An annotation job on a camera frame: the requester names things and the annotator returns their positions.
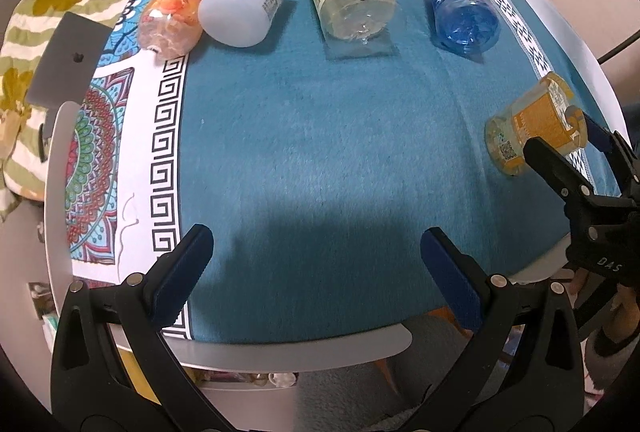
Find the cable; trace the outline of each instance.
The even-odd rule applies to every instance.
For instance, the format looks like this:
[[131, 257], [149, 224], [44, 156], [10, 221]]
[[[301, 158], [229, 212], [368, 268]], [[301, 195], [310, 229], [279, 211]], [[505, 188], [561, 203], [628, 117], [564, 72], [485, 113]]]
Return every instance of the cable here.
[[598, 64], [600, 64], [601, 66], [610, 58], [615, 57], [618, 53], [620, 53], [623, 50], [626, 50], [626, 48], [628, 48], [629, 46], [631, 46], [636, 40], [638, 40], [640, 38], [640, 30], [638, 30], [637, 32], [635, 32], [633, 35], [631, 35], [631, 37], [627, 38], [626, 40], [623, 40], [619, 45], [617, 45], [613, 50], [611, 51], [607, 51], [607, 53], [605, 53], [604, 55], [602, 55], [599, 59], [598, 59]]

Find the blue gripper pad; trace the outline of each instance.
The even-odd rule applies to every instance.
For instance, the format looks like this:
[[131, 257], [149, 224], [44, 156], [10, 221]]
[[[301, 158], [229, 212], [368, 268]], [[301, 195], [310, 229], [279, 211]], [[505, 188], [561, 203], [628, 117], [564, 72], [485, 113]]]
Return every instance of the blue gripper pad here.
[[164, 253], [147, 273], [143, 291], [151, 324], [172, 326], [213, 255], [213, 234], [193, 225], [172, 252]]
[[491, 297], [485, 272], [437, 227], [422, 234], [420, 256], [460, 325], [477, 332]]

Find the white greek key border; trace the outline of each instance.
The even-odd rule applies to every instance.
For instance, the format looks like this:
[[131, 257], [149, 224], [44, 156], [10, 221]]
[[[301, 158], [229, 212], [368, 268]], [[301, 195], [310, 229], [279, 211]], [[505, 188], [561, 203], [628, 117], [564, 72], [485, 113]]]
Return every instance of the white greek key border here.
[[[149, 174], [151, 239], [156, 259], [173, 250], [180, 241], [178, 141], [186, 69], [186, 55], [166, 61], [158, 84]], [[192, 339], [188, 301], [174, 325], [164, 328], [162, 333], [174, 338]]]

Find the blue bottle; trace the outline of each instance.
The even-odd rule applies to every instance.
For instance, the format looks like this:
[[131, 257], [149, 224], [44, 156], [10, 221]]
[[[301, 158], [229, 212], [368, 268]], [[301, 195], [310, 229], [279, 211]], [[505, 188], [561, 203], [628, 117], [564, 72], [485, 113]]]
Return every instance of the blue bottle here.
[[458, 54], [478, 54], [500, 36], [500, 21], [490, 0], [431, 0], [436, 34]]

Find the mandala pattern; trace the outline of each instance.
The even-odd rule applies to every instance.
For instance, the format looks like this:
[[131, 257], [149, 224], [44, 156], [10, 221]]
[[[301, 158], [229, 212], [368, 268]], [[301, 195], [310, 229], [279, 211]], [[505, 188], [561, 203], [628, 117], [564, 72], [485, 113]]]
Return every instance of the mandala pattern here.
[[78, 113], [65, 196], [66, 238], [77, 261], [115, 264], [115, 171], [133, 72], [128, 68], [94, 79]]
[[107, 40], [98, 67], [133, 57], [140, 51], [138, 21], [150, 0], [129, 0]]

